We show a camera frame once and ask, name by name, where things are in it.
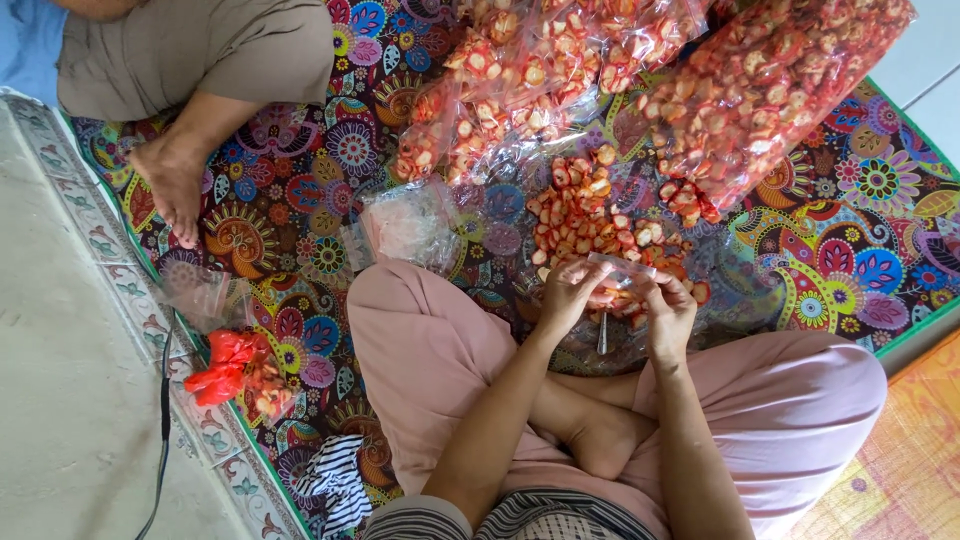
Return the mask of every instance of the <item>pink pants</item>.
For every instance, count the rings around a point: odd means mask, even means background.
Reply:
[[[506,322],[429,272],[377,264],[350,288],[348,318],[396,479],[419,493],[457,422],[516,350]],[[866,439],[886,397],[872,355],[836,335],[765,333],[688,359],[713,440],[759,539],[783,536],[823,495]],[[657,418],[652,370],[633,410]],[[670,538],[660,493],[660,433],[635,451],[617,481],[592,477],[529,427],[504,492],[577,489],[618,503]]]

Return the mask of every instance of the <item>foot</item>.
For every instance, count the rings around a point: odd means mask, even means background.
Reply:
[[[200,194],[206,156],[177,151],[169,133],[130,153],[130,163],[150,186],[156,213],[173,229],[180,246],[193,249],[200,239]]]
[[[581,470],[607,480],[620,476],[636,447],[657,427],[631,410],[601,403],[585,418],[564,442]]]

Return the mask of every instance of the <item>colorful patterned mat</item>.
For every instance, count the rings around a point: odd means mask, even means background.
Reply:
[[[328,7],[337,61],[326,105],[268,107],[211,157],[203,240],[195,250],[177,245],[124,159],[172,116],[126,124],[77,118],[72,126],[154,276],[181,260],[255,283],[257,321],[288,382],[305,389],[288,420],[271,429],[242,396],[237,400],[279,481],[292,485],[328,434],[363,433],[362,476],[372,500],[383,503],[400,490],[353,354],[345,312],[352,275],[336,232],[355,220],[359,196],[392,185],[383,164],[396,149],[398,126],[459,32],[449,7],[434,0],[334,0]],[[624,103],[617,96],[603,104],[586,126],[586,143],[614,142],[650,177],[654,156],[643,133],[613,121]],[[715,256],[710,309],[749,323],[741,331],[824,329],[882,355],[960,304],[960,184],[952,170],[864,83],[727,220],[692,231]],[[639,184],[616,189],[622,208],[675,218]],[[522,338],[536,317],[514,288],[524,249],[516,227],[522,196],[502,184],[475,203],[498,221],[486,226],[467,214],[460,232],[469,244],[452,280]],[[587,371],[564,352],[555,366]],[[291,499],[306,528],[316,530],[323,501]]]
[[[960,331],[890,381],[867,442],[787,540],[960,534]]]

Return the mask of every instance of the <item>paisley pattern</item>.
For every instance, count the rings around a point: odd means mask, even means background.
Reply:
[[[159,268],[186,260],[251,280],[258,330],[288,382],[304,390],[272,428],[249,397],[235,402],[281,483],[296,480],[328,434],[363,433],[360,469],[378,504],[400,492],[353,352],[345,307],[353,276],[338,231],[355,221],[358,197],[392,185],[384,164],[398,127],[460,32],[449,5],[431,0],[332,0],[328,8],[337,61],[327,103],[270,106],[210,157],[195,250],[179,247],[124,158],[173,114],[122,124],[75,118],[72,125],[145,261]],[[636,122],[617,115],[625,103],[606,98],[581,144],[608,140],[618,148],[612,180],[621,208],[676,223],[654,195],[654,150]],[[464,199],[458,232],[468,245],[451,280],[522,339],[538,310],[515,285],[530,247],[515,173]],[[953,169],[864,83],[727,219],[687,232],[697,245],[690,264],[712,287],[705,320],[739,321],[741,331],[833,331],[883,352],[957,305],[958,204]],[[592,373],[575,351],[559,350],[553,366]],[[320,501],[293,502],[308,529],[323,522]]]

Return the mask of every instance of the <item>striped shirt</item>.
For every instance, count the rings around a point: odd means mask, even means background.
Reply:
[[[364,540],[657,540],[622,507],[570,489],[526,488],[507,494],[476,533],[443,499],[402,497],[371,516]]]

